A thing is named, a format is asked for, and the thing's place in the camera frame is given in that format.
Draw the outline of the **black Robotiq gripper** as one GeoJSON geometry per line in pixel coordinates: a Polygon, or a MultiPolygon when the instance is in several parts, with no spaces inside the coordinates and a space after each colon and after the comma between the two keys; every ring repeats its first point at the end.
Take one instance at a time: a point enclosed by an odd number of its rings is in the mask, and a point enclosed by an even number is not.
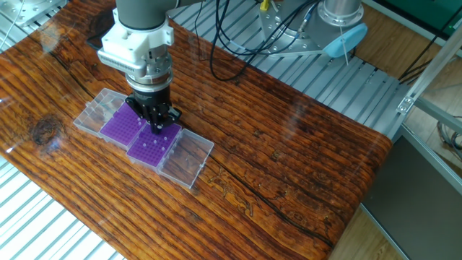
{"type": "Polygon", "coordinates": [[[176,123],[182,112],[170,105],[170,87],[150,90],[133,90],[125,99],[135,114],[149,123],[151,132],[159,134],[164,128],[176,123]]]}

